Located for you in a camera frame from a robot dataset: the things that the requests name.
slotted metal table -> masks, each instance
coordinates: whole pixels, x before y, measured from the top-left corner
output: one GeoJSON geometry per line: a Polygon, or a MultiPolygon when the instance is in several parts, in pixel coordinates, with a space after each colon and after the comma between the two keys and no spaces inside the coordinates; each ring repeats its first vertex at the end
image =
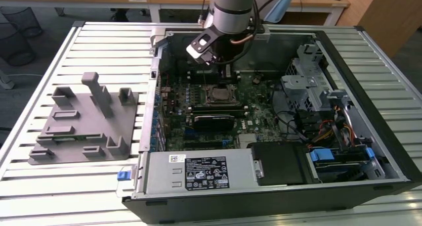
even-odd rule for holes
{"type": "MultiPolygon", "coordinates": [[[[151,35],[166,27],[197,24],[101,23],[75,26],[0,150],[0,225],[146,225],[122,204],[134,190],[119,185],[117,173],[138,163],[149,74],[157,58],[151,35]],[[27,163],[54,100],[55,87],[81,84],[85,72],[98,72],[110,92],[131,88],[141,93],[131,157],[125,161],[31,166],[27,163]]],[[[281,30],[325,30],[417,166],[422,168],[422,96],[366,32],[352,27],[270,26],[281,30]]],[[[332,70],[338,86],[342,84],[332,70]]],[[[420,225],[422,187],[381,197],[352,210],[192,222],[184,225],[420,225]]]]}

blue tab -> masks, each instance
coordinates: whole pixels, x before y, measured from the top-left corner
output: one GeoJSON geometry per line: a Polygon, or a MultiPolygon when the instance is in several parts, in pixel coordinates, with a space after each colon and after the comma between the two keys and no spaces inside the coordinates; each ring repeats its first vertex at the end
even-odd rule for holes
{"type": "Polygon", "coordinates": [[[118,173],[118,181],[130,181],[131,180],[131,171],[121,171],[118,173]]]}
{"type": "Polygon", "coordinates": [[[314,151],[312,152],[312,160],[313,162],[320,160],[334,160],[332,150],[328,148],[314,149],[314,151]]]}
{"type": "Polygon", "coordinates": [[[318,155],[316,151],[312,152],[312,160],[313,162],[318,161],[318,155]]]}
{"type": "Polygon", "coordinates": [[[158,144],[158,138],[153,137],[150,140],[151,146],[155,146],[158,144]]]}
{"type": "Polygon", "coordinates": [[[230,143],[230,139],[224,140],[222,143],[224,143],[224,147],[226,147],[228,144],[230,143]]]}
{"type": "Polygon", "coordinates": [[[369,158],[374,158],[376,157],[374,150],[372,148],[366,148],[365,150],[366,150],[366,152],[369,154],[369,158]]]}

power supply label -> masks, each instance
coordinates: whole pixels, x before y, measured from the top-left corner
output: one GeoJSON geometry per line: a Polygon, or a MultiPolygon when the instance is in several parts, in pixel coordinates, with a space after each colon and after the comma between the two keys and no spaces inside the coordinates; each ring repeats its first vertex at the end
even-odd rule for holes
{"type": "Polygon", "coordinates": [[[226,157],[185,159],[188,190],[230,188],[226,157]]]}

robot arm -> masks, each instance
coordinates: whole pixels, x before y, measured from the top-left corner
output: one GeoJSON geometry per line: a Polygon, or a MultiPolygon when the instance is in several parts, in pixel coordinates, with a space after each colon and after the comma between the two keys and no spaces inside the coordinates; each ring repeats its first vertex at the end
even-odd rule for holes
{"type": "Polygon", "coordinates": [[[285,15],[292,0],[212,0],[210,14],[208,17],[202,34],[193,40],[188,47],[188,52],[200,63],[208,65],[228,64],[240,59],[228,46],[240,46],[248,40],[254,39],[260,17],[265,20],[278,22],[285,15]],[[252,30],[250,20],[254,15],[254,30],[252,30]]]}

mesh trash can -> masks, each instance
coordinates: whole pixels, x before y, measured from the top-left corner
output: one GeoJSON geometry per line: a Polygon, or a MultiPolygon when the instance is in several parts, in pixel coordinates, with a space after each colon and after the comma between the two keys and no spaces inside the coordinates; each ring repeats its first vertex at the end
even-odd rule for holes
{"type": "Polygon", "coordinates": [[[39,20],[30,7],[0,7],[0,13],[11,23],[19,25],[25,37],[37,37],[43,33],[39,20]]]}
{"type": "Polygon", "coordinates": [[[14,23],[0,23],[0,57],[11,66],[29,64],[37,57],[14,23]]]}

